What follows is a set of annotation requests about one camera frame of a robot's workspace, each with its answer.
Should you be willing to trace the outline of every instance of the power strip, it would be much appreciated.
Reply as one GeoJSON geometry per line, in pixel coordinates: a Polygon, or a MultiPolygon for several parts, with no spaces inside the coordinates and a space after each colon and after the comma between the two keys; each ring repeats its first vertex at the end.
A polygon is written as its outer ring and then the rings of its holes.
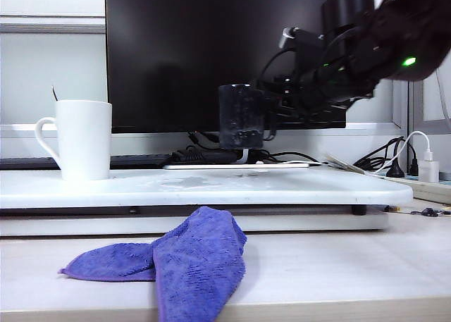
{"type": "Polygon", "coordinates": [[[413,178],[389,178],[384,179],[402,183],[410,186],[414,191],[414,198],[439,202],[441,204],[451,204],[451,182],[440,183],[421,182],[413,178]]]}

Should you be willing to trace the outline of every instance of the charger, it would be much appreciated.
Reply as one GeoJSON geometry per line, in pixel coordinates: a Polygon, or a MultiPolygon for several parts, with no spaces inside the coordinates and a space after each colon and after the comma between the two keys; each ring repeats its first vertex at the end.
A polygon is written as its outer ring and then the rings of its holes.
{"type": "Polygon", "coordinates": [[[418,181],[438,182],[439,171],[440,164],[433,160],[433,153],[428,147],[424,152],[424,161],[418,162],[418,181]]]}

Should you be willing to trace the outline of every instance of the purple towel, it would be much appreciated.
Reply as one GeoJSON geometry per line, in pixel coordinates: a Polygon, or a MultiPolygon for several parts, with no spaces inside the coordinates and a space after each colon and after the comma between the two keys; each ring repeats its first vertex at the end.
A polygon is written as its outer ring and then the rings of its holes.
{"type": "Polygon", "coordinates": [[[81,280],[156,280],[160,321],[214,321],[245,273],[246,239],[228,211],[204,206],[151,244],[94,249],[60,273],[81,280]]]}

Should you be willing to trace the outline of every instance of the white platform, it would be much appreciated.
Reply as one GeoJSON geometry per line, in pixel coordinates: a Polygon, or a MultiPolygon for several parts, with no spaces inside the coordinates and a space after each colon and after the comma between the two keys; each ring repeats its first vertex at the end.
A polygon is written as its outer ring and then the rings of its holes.
{"type": "Polygon", "coordinates": [[[392,204],[409,186],[328,167],[111,171],[109,180],[72,183],[60,171],[2,171],[0,208],[186,204],[392,204]]]}

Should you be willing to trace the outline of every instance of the computer monitor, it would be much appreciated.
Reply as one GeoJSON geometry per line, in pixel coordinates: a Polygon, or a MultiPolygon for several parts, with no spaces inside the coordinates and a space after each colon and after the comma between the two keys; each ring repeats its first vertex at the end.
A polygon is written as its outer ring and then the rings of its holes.
{"type": "MultiPolygon", "coordinates": [[[[257,78],[284,27],[320,34],[324,1],[105,0],[113,132],[218,131],[218,87],[257,78]]],[[[266,76],[293,63],[284,54],[266,76]]],[[[344,127],[345,111],[334,112],[327,127],[344,127]]]]}

